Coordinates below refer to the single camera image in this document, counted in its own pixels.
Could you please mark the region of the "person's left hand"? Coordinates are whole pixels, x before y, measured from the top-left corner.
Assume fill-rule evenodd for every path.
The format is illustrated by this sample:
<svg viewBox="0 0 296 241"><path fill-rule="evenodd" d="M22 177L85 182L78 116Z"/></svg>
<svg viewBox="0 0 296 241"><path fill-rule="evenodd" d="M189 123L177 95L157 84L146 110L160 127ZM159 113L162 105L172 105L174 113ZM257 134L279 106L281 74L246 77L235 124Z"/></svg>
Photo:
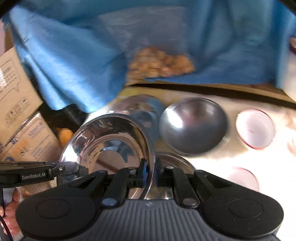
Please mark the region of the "person's left hand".
<svg viewBox="0 0 296 241"><path fill-rule="evenodd" d="M11 235L18 235L20 233L20 228L16 221L16 209L20 204L20 193L17 188L14 189L12 195L12 201L8 203L3 209L1 207L1 216L4 218L4 221L11 232Z"/></svg>

